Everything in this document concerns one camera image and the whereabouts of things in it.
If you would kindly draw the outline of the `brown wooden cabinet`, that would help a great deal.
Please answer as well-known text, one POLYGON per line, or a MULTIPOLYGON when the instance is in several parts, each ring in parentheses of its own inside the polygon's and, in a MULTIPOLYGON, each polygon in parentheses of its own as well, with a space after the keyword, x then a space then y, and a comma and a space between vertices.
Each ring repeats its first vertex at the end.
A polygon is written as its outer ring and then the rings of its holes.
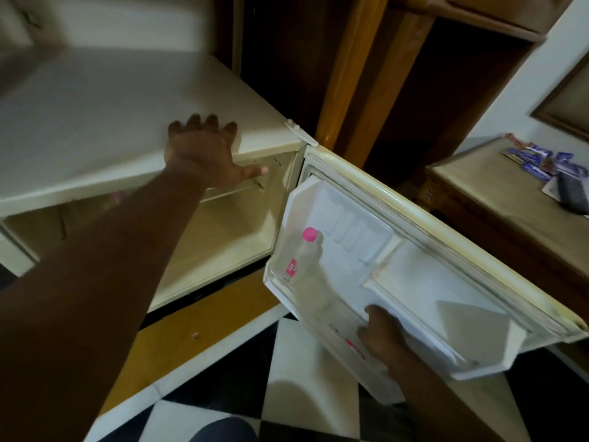
POLYGON ((451 156, 575 0, 213 0, 216 56, 404 195, 451 156))

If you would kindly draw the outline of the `clear bottle with pink cap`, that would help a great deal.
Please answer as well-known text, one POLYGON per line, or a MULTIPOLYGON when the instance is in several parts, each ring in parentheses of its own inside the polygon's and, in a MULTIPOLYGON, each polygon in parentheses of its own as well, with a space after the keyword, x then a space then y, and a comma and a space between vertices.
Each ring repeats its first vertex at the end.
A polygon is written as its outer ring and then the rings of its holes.
POLYGON ((297 318, 321 313, 334 298, 320 264, 322 243, 321 231, 307 227, 291 237, 271 264, 272 283, 297 318))

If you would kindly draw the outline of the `white mini fridge body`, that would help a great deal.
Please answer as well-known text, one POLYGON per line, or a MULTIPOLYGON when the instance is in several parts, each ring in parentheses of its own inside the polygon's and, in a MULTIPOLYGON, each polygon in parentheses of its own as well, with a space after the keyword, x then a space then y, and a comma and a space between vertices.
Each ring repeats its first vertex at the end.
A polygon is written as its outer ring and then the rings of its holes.
POLYGON ((234 161, 269 173, 206 192, 149 312, 273 252, 306 143, 206 53, 0 53, 0 265, 22 276, 157 175, 168 124, 193 113, 236 122, 234 161))

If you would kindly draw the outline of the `person's right hand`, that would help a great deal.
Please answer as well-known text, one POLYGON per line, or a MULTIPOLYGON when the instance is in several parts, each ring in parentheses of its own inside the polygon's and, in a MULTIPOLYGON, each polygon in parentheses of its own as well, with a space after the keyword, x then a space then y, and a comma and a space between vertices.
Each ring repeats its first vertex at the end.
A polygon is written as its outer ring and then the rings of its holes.
POLYGON ((357 336, 393 377, 410 353, 402 328, 396 318, 378 305, 366 306, 364 311, 368 315, 368 324, 358 328, 357 336))

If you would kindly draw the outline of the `wooden wall frame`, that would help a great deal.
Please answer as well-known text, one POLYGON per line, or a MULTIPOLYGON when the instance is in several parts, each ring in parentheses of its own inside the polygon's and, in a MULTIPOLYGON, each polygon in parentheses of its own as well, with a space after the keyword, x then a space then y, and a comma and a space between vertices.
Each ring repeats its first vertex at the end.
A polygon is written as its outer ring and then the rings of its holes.
POLYGON ((589 144, 589 50, 531 116, 589 144))

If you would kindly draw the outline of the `white fridge door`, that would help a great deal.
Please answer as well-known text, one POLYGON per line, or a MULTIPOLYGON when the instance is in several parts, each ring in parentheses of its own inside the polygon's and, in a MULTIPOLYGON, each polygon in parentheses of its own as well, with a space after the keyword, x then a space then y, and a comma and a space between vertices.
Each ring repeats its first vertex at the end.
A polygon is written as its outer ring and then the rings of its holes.
POLYGON ((297 319, 381 404, 401 401, 402 393, 357 336, 371 304, 399 320, 409 348, 436 373, 457 381, 507 371, 521 352, 589 337, 581 317, 503 262, 310 145, 263 275, 290 312, 271 264, 307 227, 323 235, 320 264, 335 295, 321 313, 297 319))

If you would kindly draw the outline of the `person's left hand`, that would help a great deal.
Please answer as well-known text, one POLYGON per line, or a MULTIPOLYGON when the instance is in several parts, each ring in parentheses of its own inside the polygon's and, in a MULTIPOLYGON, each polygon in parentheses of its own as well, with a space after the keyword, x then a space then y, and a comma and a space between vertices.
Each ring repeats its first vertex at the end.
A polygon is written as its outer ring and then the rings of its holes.
POLYGON ((199 114, 193 114, 183 124, 183 132, 168 139, 164 151, 166 169, 187 173, 206 188, 226 187, 252 179, 239 178, 234 173, 237 164, 233 160, 232 146, 237 137, 237 123, 219 125, 219 133, 208 134, 203 131, 203 122, 199 114))

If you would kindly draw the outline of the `pile of blue sachets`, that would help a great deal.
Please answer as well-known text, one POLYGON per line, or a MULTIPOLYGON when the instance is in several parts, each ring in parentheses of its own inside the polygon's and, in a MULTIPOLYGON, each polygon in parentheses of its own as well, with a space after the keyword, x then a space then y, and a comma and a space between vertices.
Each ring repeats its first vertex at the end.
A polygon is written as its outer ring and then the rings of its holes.
POLYGON ((554 152, 532 142, 526 142, 508 133, 503 138, 509 140, 512 147, 502 152, 510 160, 516 162, 525 172, 548 183, 559 174, 565 174, 581 181, 589 180, 589 168, 574 162, 574 154, 554 152))

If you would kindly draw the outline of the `person's left forearm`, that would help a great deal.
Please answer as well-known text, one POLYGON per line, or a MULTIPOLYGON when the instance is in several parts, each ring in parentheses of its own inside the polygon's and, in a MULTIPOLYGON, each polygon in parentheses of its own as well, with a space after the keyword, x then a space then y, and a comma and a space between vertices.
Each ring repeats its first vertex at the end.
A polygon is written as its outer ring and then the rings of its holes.
POLYGON ((0 292, 0 442, 82 442, 211 181, 166 169, 0 292))

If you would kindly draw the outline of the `black remote control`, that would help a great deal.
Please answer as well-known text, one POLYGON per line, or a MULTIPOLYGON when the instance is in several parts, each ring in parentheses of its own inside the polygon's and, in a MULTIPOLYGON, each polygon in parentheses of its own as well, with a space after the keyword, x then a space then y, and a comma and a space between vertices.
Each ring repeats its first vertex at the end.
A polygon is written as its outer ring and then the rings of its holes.
POLYGON ((556 186, 562 208, 575 215, 589 215, 589 197, 580 179, 558 172, 556 186))

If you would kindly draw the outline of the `white paper sheet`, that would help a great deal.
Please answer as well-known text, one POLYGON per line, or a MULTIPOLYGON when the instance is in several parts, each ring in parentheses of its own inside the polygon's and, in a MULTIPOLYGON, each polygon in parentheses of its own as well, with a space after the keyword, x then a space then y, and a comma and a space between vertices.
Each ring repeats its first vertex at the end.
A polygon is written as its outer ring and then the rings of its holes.
POLYGON ((558 192, 558 178, 556 176, 551 178, 549 182, 543 186, 541 192, 559 203, 561 200, 558 192))

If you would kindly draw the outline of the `person's leg in dark trousers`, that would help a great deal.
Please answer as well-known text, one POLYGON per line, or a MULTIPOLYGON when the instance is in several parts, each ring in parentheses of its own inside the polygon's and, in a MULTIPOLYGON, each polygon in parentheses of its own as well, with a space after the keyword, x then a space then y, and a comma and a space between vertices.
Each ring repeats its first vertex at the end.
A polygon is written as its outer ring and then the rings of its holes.
POLYGON ((259 438, 247 421, 231 416, 205 425, 189 442, 259 442, 259 438))

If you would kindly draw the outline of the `wooden side table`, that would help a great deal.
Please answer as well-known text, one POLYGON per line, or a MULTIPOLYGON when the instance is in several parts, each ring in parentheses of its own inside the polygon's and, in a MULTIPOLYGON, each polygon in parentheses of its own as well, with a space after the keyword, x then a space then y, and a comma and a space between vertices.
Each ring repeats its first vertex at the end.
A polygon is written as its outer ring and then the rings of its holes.
POLYGON ((425 168, 417 203, 589 325, 589 219, 561 208, 497 137, 425 168))

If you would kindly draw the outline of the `person's right forearm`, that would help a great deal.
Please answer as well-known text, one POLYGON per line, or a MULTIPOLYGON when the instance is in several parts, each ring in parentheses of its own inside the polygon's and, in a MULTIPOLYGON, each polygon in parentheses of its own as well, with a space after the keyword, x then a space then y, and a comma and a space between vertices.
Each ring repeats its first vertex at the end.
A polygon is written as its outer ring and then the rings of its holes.
POLYGON ((401 386, 420 442, 504 442, 417 356, 395 359, 389 375, 401 386))

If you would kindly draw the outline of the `white fridge door hinge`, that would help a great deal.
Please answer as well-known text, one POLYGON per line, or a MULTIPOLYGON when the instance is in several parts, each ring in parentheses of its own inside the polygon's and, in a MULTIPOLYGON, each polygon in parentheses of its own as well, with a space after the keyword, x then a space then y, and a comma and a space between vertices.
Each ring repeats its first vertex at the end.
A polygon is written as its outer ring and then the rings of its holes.
POLYGON ((316 139, 314 139, 311 135, 306 133, 298 124, 296 124, 292 119, 287 119, 284 121, 283 125, 288 128, 292 133, 294 133, 301 141, 305 142, 307 145, 317 148, 319 143, 316 139))

